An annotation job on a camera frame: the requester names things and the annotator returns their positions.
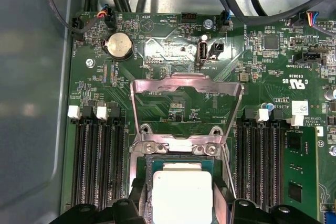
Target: silver screw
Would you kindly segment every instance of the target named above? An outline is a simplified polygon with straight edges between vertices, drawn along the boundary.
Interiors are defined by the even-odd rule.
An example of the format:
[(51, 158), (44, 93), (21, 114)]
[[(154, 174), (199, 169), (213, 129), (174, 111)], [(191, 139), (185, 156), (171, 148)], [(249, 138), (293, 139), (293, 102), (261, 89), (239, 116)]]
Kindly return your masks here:
[(88, 68), (93, 68), (95, 66), (95, 61), (93, 59), (87, 59), (85, 61), (85, 65), (88, 67)]
[(210, 155), (214, 155), (216, 154), (217, 148), (215, 145), (208, 145), (206, 150)]
[(206, 20), (204, 20), (204, 22), (203, 22), (203, 27), (204, 27), (205, 29), (212, 29), (212, 28), (214, 27), (214, 23), (212, 22), (211, 19), (206, 19)]
[(248, 206), (248, 202), (247, 201), (244, 201), (244, 200), (241, 200), (239, 202), (239, 204), (241, 204), (243, 207), (247, 207)]
[(336, 157), (336, 145), (330, 146), (329, 153), (331, 156)]
[(287, 207), (279, 207), (279, 210), (280, 210), (281, 212), (286, 213), (286, 214), (289, 213), (289, 209), (288, 209)]
[(147, 146), (146, 146), (146, 151), (147, 152), (152, 152), (153, 151), (153, 146), (151, 145), (151, 144), (148, 144)]

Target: colored wires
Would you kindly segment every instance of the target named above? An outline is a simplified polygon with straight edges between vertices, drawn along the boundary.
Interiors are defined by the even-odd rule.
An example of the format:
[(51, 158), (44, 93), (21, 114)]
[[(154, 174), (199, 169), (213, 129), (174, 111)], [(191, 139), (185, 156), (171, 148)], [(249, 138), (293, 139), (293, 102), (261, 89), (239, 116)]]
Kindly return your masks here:
[(83, 34), (83, 33), (87, 32), (88, 30), (90, 30), (95, 25), (95, 23), (99, 19), (99, 17), (95, 17), (82, 29), (74, 28), (63, 19), (63, 17), (59, 13), (59, 10), (57, 9), (57, 6), (56, 6), (54, 0), (47, 0), (47, 1), (48, 1), (50, 9), (52, 10), (54, 16), (58, 19), (58, 21), (60, 21), (60, 23), (63, 26), (65, 26), (69, 31), (71, 31), (75, 34)]
[(319, 31), (325, 35), (331, 36), (331, 37), (336, 37), (336, 33), (334, 33), (333, 31), (328, 31), (325, 30), (322, 27), (317, 26), (316, 23), (316, 18), (319, 15), (319, 12), (307, 12), (307, 20), (308, 20), (308, 25), (309, 27), (315, 29), (316, 31)]
[(249, 26), (259, 26), (259, 25), (268, 25), (273, 22), (277, 22), (281, 19), (287, 19), (291, 16), (298, 14), (299, 12), (305, 12), (306, 10), (316, 6), (317, 4), (321, 3), (323, 0), (310, 0), (306, 3), (299, 5), (291, 10), (286, 12), (275, 14), (272, 16), (266, 17), (248, 17), (245, 16), (242, 10), (240, 9), (239, 5), (237, 4), (236, 0), (225, 0), (227, 5), (229, 6), (230, 10), (233, 14), (245, 25)]
[(315, 25), (316, 17), (319, 15), (319, 12), (307, 12), (307, 20), (310, 27)]

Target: chip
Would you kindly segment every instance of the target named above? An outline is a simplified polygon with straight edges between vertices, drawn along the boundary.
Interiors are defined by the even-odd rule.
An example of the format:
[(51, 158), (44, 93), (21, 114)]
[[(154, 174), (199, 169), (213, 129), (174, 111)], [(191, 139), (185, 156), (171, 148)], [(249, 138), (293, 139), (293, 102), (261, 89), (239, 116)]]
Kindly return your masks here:
[(249, 80), (249, 74), (248, 73), (240, 73), (239, 74), (239, 80), (241, 82), (248, 82), (248, 80)]
[(287, 133), (287, 146), (297, 151), (301, 150), (301, 135), (293, 132)]
[(288, 197), (297, 202), (302, 202), (302, 187), (290, 182), (288, 184)]
[(264, 39), (265, 49), (279, 49), (279, 37), (277, 35), (266, 35)]
[(89, 100), (88, 104), (89, 104), (89, 106), (96, 106), (96, 101), (95, 100)]

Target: small black chip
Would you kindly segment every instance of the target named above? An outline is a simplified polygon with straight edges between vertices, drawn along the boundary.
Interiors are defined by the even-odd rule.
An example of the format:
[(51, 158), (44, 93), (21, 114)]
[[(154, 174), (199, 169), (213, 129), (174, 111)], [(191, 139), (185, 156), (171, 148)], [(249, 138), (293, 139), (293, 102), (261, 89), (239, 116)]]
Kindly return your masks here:
[(111, 107), (110, 116), (112, 118), (120, 118), (120, 116), (121, 116), (121, 109), (119, 107)]
[(287, 146), (297, 151), (301, 150), (301, 135), (293, 132), (287, 133)]
[(329, 108), (330, 111), (336, 112), (336, 102), (331, 102)]
[(288, 184), (288, 196), (296, 200), (297, 202), (302, 202), (302, 187), (294, 183), (289, 182)]
[(328, 126), (335, 126), (336, 125), (334, 116), (331, 116), (331, 115), (327, 116), (327, 125)]
[(84, 118), (93, 118), (94, 117), (93, 107), (92, 106), (83, 106), (82, 116)]
[(279, 49), (279, 37), (277, 35), (265, 35), (264, 48), (278, 50)]
[(96, 101), (95, 100), (89, 100), (88, 104), (89, 104), (89, 106), (96, 106)]
[(180, 121), (182, 121), (181, 115), (176, 115), (175, 116), (175, 122), (180, 122)]
[(253, 109), (244, 109), (243, 110), (243, 115), (242, 115), (242, 119), (243, 120), (251, 120), (254, 119), (254, 110)]
[(196, 23), (196, 22), (197, 22), (197, 13), (181, 14), (181, 23)]

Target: dimm slot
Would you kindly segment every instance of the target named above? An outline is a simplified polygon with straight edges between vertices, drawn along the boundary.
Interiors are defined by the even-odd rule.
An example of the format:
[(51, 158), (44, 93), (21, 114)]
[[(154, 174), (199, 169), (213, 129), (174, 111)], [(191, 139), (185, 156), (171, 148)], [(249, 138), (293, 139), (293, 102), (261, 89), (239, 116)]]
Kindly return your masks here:
[(75, 135), (75, 151), (73, 159), (73, 176), (72, 176), (72, 191), (71, 191), (71, 206), (80, 204), (81, 199), (81, 182), (83, 176), (83, 153), (84, 153), (84, 125), (76, 124), (76, 135)]
[(99, 192), (98, 192), (98, 208), (105, 209), (108, 202), (108, 186), (109, 186), (109, 167), (111, 155), (111, 126), (101, 125), (99, 130), (100, 141), (100, 159), (99, 159)]
[(123, 127), (115, 126), (113, 135), (113, 167), (111, 192), (112, 200), (121, 198), (122, 196), (122, 169), (123, 169), (123, 154), (124, 154), (124, 137)]

